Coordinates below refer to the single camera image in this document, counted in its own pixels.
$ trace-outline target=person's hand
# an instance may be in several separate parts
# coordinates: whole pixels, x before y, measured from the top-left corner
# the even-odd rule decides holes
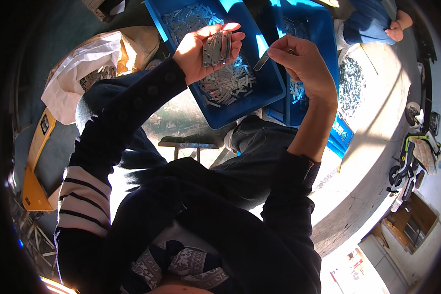
[[[296,55],[288,53],[290,49]],[[337,103],[335,82],[315,44],[286,35],[271,44],[268,55],[286,68],[291,79],[304,84],[311,103],[313,99]]]
[[[390,23],[390,29],[385,30],[386,34],[396,42],[400,42],[404,39],[404,31],[400,24],[396,21]]]
[[[225,66],[225,64],[219,62],[217,66],[211,65],[209,67],[203,67],[203,40],[217,33],[221,28],[227,31],[236,31],[240,28],[240,24],[229,23],[224,26],[222,24],[206,26],[196,32],[187,34],[182,39],[173,55],[173,60],[185,73],[186,85],[191,85]],[[242,47],[241,40],[244,38],[245,34],[242,32],[232,33],[231,52],[229,59],[226,60],[226,64],[234,62],[237,59],[240,48]]]

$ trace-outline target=shoe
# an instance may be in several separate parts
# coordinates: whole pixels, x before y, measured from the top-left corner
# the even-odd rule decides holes
[[[256,115],[260,119],[263,117],[263,108],[257,109],[249,115]],[[240,119],[237,119],[237,126],[247,117],[247,115],[242,116]]]
[[[234,147],[232,146],[232,135],[233,134],[234,134],[234,129],[231,129],[229,132],[227,132],[227,134],[224,137],[224,146],[229,151],[232,151],[233,153],[237,153],[237,151],[235,151]]]
[[[254,112],[252,112],[249,115],[256,115],[258,116],[260,119],[263,116],[263,108],[257,109]],[[240,119],[237,120],[237,126],[240,125],[240,123],[247,117],[247,115],[242,116]],[[225,148],[227,148],[228,150],[232,151],[233,153],[237,153],[237,150],[234,149],[234,147],[232,146],[232,135],[234,134],[234,129],[231,129],[229,132],[227,132],[227,134],[224,137],[224,146]]]
[[[335,39],[337,42],[337,51],[342,50],[347,45],[345,38],[343,37],[344,22],[344,19],[335,18],[335,20],[333,20],[333,28],[335,30]]]

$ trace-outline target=denim pant leg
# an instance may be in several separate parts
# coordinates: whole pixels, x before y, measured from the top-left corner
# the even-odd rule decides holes
[[[347,44],[381,42],[395,44],[386,32],[391,23],[380,0],[350,0],[355,7],[343,24],[343,38]]]
[[[78,102],[76,125],[79,132],[83,132],[85,123],[91,115],[100,114],[111,99],[141,79],[147,72],[141,71],[97,81]],[[114,167],[114,173],[108,177],[112,185],[111,204],[113,204],[113,200],[118,202],[113,195],[122,199],[128,192],[137,189],[141,185],[141,179],[145,176],[147,169],[163,166],[166,163],[165,158],[159,154],[140,127],[134,133],[129,148],[124,151],[121,161]]]
[[[281,153],[293,141],[297,129],[248,116],[232,135],[241,155],[211,168],[226,198],[238,207],[252,209],[265,202],[271,177]]]

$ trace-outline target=person's leg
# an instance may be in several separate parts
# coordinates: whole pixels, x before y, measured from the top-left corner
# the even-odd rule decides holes
[[[265,202],[270,193],[271,173],[296,132],[255,115],[237,126],[232,146],[241,155],[210,169],[229,201],[244,209]]]
[[[395,44],[385,32],[391,18],[380,0],[350,0],[356,11],[343,23],[347,44],[381,42]]]
[[[141,79],[147,72],[141,71],[97,81],[78,102],[76,125],[79,132],[83,132],[85,123],[91,115],[100,114],[111,99]],[[116,197],[122,199],[128,192],[141,185],[141,178],[144,176],[143,170],[163,166],[166,163],[165,158],[159,154],[147,138],[142,127],[139,128],[135,132],[129,148],[124,151],[121,161],[114,167],[114,173],[108,177],[112,185],[111,203],[118,202]]]

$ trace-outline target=blue plastic bin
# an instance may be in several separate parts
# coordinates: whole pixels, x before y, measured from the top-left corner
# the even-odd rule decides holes
[[[216,17],[224,19],[224,23],[241,24],[242,27],[238,31],[246,34],[242,41],[242,53],[253,70],[253,66],[258,62],[268,45],[247,7],[240,0],[146,0],[147,10],[171,54],[175,53],[176,45],[168,37],[170,33],[162,21],[162,16],[195,3],[208,6],[212,12],[216,13]],[[250,95],[238,99],[229,106],[223,105],[221,108],[206,105],[197,83],[189,86],[210,127],[221,128],[284,97],[286,88],[275,62],[269,60],[261,71],[254,73],[254,76],[257,84],[253,86],[253,92]]]
[[[335,81],[338,90],[338,54],[336,50],[335,32],[331,14],[324,6],[309,0],[270,0],[273,11],[273,19],[276,21],[278,38],[286,34],[283,17],[286,16],[296,21],[308,21],[308,39],[317,45],[318,51],[322,55],[328,70]],[[279,103],[267,108],[271,117],[279,120],[279,114],[283,114],[282,121],[287,126],[300,126],[304,119],[305,112],[300,109],[299,103],[292,104],[293,98],[289,91],[290,76],[286,74],[286,95],[283,101],[283,111],[278,109]]]
[[[339,68],[338,54],[336,50],[335,32],[331,14],[328,9],[320,4],[309,0],[270,0],[271,12],[273,17],[266,15],[263,20],[274,21],[276,23],[275,38],[281,38],[285,35],[285,26],[283,17],[286,16],[292,20],[308,20],[307,34],[311,42],[317,45],[327,67],[335,81],[338,91],[339,86]],[[269,43],[272,43],[271,34],[267,36]],[[299,127],[304,119],[305,113],[299,107],[299,103],[292,104],[293,98],[290,94],[290,76],[283,74],[286,85],[286,96],[266,107],[266,114],[286,126]],[[333,128],[331,129],[327,147],[330,148],[340,158],[343,158],[346,150],[350,146],[354,137],[353,131],[348,124],[338,115],[335,118]]]

